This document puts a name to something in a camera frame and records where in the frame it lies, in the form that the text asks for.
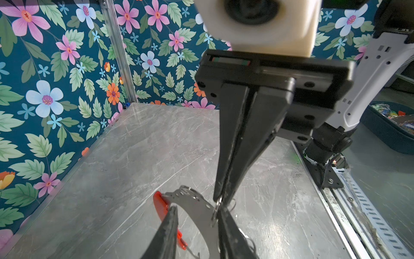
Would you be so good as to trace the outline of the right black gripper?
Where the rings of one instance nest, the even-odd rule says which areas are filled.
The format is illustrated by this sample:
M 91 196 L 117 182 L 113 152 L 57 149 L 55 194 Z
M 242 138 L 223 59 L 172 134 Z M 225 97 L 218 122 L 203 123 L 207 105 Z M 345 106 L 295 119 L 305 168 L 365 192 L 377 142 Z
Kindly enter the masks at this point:
M 195 79 L 220 108 L 214 201 L 230 203 L 275 136 L 308 142 L 350 90 L 354 73 L 353 62 L 206 51 Z

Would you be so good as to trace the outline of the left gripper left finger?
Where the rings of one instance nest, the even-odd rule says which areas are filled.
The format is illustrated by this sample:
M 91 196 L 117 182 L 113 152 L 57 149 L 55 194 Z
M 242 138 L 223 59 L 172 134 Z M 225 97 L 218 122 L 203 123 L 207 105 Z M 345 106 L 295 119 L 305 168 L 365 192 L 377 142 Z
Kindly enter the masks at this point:
M 174 259 L 177 249 L 178 209 L 169 208 L 142 259 Z

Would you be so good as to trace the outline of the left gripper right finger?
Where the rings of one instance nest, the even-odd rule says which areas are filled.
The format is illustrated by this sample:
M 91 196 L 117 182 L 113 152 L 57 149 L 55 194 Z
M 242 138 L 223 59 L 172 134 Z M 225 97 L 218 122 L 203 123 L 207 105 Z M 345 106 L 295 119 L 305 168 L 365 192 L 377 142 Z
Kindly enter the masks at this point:
M 217 214 L 220 259 L 257 259 L 226 207 Z

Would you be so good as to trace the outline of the red handled key ring organizer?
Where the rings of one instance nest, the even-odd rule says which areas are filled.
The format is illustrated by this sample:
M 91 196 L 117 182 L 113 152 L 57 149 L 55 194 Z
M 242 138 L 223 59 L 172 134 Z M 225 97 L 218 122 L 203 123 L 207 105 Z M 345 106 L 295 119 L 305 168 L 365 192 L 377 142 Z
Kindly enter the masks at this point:
M 153 203 L 161 222 L 165 219 L 169 208 L 181 207 L 190 217 L 203 237 L 208 255 L 211 259 L 220 259 L 219 234 L 218 234 L 218 211 L 225 206 L 220 204 L 211 205 L 199 192 L 187 186 L 181 186 L 174 192 L 156 192 Z M 246 238 L 248 245 L 257 255 L 256 245 L 240 228 L 239 230 Z M 182 233 L 177 231 L 177 248 L 189 250 L 188 244 L 183 240 Z

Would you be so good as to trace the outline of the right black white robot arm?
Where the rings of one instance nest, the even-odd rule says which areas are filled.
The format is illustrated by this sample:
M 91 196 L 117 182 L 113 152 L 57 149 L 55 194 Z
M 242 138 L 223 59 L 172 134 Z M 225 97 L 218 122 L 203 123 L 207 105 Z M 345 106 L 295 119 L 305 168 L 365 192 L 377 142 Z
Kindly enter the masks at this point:
M 214 37 L 197 85 L 220 109 L 220 158 L 213 199 L 230 203 L 246 172 L 275 137 L 310 142 L 326 163 L 350 145 L 364 110 L 414 53 L 413 1 L 382 1 L 358 63 L 311 56 L 323 8 L 341 9 L 336 28 L 364 23 L 366 1 L 196 1 Z

